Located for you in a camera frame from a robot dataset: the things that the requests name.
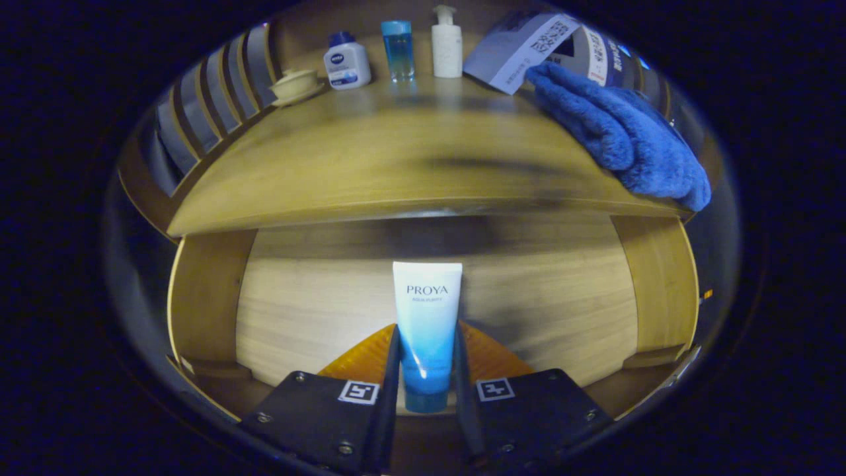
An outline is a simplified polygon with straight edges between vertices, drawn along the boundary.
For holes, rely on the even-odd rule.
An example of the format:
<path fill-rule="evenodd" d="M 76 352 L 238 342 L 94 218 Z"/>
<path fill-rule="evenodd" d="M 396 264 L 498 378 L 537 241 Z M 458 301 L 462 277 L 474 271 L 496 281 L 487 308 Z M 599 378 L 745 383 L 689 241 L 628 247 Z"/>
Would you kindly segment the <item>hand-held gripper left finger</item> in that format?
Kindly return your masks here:
<path fill-rule="evenodd" d="M 380 475 L 390 465 L 399 391 L 400 334 L 389 325 L 365 340 L 379 355 L 358 360 L 381 382 L 288 374 L 239 423 L 298 475 Z"/>

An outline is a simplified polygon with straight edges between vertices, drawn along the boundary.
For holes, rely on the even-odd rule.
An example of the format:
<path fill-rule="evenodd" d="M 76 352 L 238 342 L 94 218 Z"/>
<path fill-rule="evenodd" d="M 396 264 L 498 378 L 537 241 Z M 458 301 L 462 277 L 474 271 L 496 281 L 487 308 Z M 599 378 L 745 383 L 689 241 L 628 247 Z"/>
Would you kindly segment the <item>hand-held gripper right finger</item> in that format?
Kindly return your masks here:
<path fill-rule="evenodd" d="M 459 323 L 454 338 L 457 422 L 471 467 L 556 467 L 611 426 L 611 416 L 559 368 L 475 377 L 481 354 Z"/>

